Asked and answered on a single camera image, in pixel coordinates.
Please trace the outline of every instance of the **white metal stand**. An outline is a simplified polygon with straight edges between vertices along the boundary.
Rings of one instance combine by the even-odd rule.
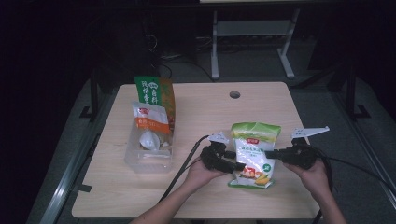
[[[283,21],[218,21],[218,12],[213,15],[213,37],[212,37],[212,78],[219,79],[219,62],[218,62],[218,36],[236,36],[236,35],[285,35],[286,42],[281,49],[278,49],[278,55],[285,69],[288,78],[294,78],[289,60],[286,56],[294,27],[297,22],[300,9],[295,9],[291,20]]]

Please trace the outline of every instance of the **clear plastic container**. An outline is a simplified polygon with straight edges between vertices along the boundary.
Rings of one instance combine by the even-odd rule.
[[[125,162],[139,174],[168,173],[172,168],[173,134],[167,136],[168,145],[161,144],[160,150],[147,150],[139,142],[144,131],[138,129],[134,122],[125,152]]]

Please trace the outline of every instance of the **red logo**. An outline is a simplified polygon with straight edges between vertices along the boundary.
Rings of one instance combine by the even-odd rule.
[[[149,110],[146,109],[146,108],[139,108],[139,113],[140,113],[140,114],[148,114],[148,113],[149,113]]]
[[[247,139],[247,143],[249,143],[249,144],[254,144],[254,145],[257,145],[257,144],[259,144],[259,139],[256,139],[256,138],[248,138]]]

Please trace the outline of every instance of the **white and green package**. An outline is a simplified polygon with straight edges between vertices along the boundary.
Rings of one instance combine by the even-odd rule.
[[[266,150],[273,150],[280,134],[280,126],[259,123],[235,123],[231,136],[236,151],[236,161],[244,163],[243,171],[235,171],[230,187],[266,189],[273,184],[275,160],[265,157]]]

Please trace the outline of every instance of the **wooden tabletop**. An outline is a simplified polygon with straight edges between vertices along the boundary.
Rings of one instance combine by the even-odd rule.
[[[231,98],[231,91],[238,91],[240,98]],[[288,87],[282,82],[174,84],[174,92],[177,113],[172,171],[136,174],[124,162],[134,120],[131,102],[138,97],[135,85],[121,86],[83,180],[83,185],[92,189],[78,193],[73,216],[137,217],[160,200],[202,136],[229,134],[234,123],[257,121],[281,126],[276,148],[291,146],[291,133],[303,127]],[[209,141],[204,140],[194,158],[208,145]],[[299,177],[280,161],[276,161],[273,178],[275,184],[268,189],[230,188],[227,183],[233,180],[233,175],[216,178],[193,194],[175,218],[266,219],[316,215],[318,205]]]

